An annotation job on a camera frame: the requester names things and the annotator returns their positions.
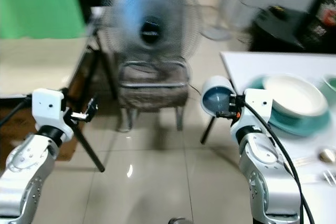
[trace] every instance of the robotic arm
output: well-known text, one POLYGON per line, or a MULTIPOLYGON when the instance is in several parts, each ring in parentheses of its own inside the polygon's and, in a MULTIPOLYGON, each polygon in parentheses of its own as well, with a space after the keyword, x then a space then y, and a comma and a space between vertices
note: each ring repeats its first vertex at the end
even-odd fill
POLYGON ((85 113, 66 108, 60 91, 37 89, 32 95, 35 134, 9 154, 0 177, 0 224, 31 224, 44 181, 54 169, 62 143, 72 139, 69 123, 90 121, 98 107, 91 99, 85 113))
MULTIPOLYGON (((268 122, 272 108, 268 92, 247 89, 244 96, 245 102, 268 122)), ((230 132, 239 145, 239 168, 249 183, 254 223, 299 223, 299 188, 285 168, 282 155, 256 117, 245 106, 237 106, 235 95, 232 100, 230 107, 241 111, 230 132)))

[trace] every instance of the teal plate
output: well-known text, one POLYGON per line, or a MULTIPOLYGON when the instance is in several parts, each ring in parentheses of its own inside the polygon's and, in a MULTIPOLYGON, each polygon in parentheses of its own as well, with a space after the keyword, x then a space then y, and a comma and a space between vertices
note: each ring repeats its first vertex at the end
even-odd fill
MULTIPOLYGON (((249 85, 249 88, 263 89, 262 80, 263 77, 256 79, 249 85)), ((269 120, 272 125, 297 136, 309 136, 317 131, 321 131, 328 125, 329 121, 329 111, 321 116, 294 118, 279 113, 275 109, 272 109, 271 118, 269 120)))

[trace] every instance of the white bowl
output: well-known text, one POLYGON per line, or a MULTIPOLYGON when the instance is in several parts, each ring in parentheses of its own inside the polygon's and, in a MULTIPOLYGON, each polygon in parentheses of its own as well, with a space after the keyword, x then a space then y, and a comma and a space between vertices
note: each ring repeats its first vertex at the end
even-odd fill
POLYGON ((288 74, 266 77, 264 89, 273 97, 277 111, 294 116, 319 116, 328 109, 324 95, 311 83, 288 74))

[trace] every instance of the floor lamp base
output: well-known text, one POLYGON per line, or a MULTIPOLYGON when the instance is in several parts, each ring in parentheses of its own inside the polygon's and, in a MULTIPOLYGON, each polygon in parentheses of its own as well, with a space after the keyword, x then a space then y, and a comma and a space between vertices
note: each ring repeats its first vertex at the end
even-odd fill
POLYGON ((202 35, 205 38, 217 41, 229 40, 231 39, 231 34, 228 29, 224 27, 207 27, 203 30, 202 35))

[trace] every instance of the fork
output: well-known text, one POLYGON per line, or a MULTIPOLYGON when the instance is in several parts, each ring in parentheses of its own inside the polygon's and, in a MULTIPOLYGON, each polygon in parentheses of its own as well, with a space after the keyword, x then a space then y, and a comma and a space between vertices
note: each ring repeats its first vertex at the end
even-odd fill
POLYGON ((330 186, 336 186, 336 173, 326 170, 322 174, 303 175, 300 178, 300 182, 301 184, 328 182, 330 186))

